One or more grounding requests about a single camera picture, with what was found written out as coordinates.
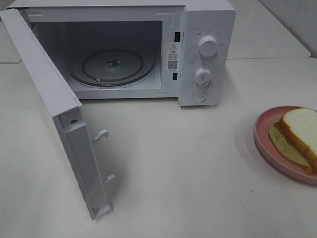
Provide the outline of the round door release button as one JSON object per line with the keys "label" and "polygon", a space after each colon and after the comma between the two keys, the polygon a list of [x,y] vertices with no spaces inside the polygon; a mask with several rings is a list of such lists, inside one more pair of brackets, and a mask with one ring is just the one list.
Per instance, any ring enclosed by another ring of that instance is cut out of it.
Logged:
{"label": "round door release button", "polygon": [[196,103],[202,103],[206,100],[207,93],[205,91],[196,91],[192,95],[192,100]]}

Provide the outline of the white microwave knob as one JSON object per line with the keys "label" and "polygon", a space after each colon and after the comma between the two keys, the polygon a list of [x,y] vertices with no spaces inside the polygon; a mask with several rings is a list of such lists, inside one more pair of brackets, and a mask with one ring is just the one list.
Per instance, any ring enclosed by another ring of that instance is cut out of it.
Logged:
{"label": "white microwave knob", "polygon": [[213,75],[208,68],[199,68],[195,72],[195,83],[198,87],[208,87],[213,81]]}
{"label": "white microwave knob", "polygon": [[199,52],[204,57],[212,57],[218,50],[218,39],[214,35],[204,35],[198,40]]}

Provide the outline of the pink round plate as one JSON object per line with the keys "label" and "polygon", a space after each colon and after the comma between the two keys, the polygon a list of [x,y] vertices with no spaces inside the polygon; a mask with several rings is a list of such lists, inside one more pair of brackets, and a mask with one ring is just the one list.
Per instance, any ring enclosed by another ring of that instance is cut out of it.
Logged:
{"label": "pink round plate", "polygon": [[285,113],[298,108],[299,106],[278,106],[261,113],[255,122],[254,141],[261,156],[275,169],[292,179],[316,185],[316,173],[308,175],[300,165],[284,157],[269,136],[269,128],[273,121],[279,120]]}

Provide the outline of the white bread sandwich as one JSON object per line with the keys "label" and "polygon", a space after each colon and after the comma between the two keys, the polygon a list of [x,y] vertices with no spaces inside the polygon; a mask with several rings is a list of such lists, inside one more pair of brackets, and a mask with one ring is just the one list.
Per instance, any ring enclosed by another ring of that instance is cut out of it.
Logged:
{"label": "white bread sandwich", "polygon": [[312,175],[317,172],[317,112],[298,108],[273,121],[269,136],[279,153]]}

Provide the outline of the white microwave door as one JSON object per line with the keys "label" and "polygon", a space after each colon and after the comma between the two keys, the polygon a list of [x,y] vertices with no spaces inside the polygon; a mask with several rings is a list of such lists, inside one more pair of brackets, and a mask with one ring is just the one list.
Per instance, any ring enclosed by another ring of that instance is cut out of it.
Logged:
{"label": "white microwave door", "polygon": [[3,10],[0,19],[26,70],[48,108],[92,220],[111,210],[93,145],[108,137],[103,129],[89,135],[75,96],[17,9]]}

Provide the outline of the white microwave oven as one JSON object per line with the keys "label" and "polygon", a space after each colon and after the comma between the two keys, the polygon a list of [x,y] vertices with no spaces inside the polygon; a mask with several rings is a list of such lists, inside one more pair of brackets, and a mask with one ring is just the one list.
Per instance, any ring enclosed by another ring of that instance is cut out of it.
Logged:
{"label": "white microwave oven", "polygon": [[[215,105],[220,94],[236,12],[226,0],[16,0],[17,9],[41,46],[81,100],[176,98],[182,106]],[[218,39],[204,57],[198,40]],[[83,55],[106,49],[156,53],[153,71],[140,81],[95,87],[74,79],[69,67]],[[208,68],[213,81],[198,87],[195,72]],[[202,103],[192,100],[205,91]]]}

